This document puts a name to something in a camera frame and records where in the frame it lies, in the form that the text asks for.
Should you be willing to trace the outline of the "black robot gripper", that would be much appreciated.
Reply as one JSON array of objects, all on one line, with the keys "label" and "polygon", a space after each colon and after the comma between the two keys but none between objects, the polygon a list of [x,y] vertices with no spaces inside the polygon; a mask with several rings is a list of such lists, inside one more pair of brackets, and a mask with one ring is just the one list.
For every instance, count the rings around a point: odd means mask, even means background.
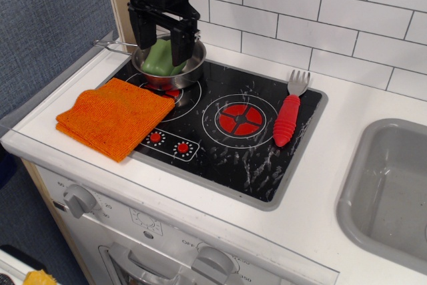
[{"label": "black robot gripper", "polygon": [[157,41],[158,25],[171,30],[173,66],[181,65],[193,55],[197,41],[197,22],[200,14],[189,0],[129,0],[129,20],[140,49]]}]

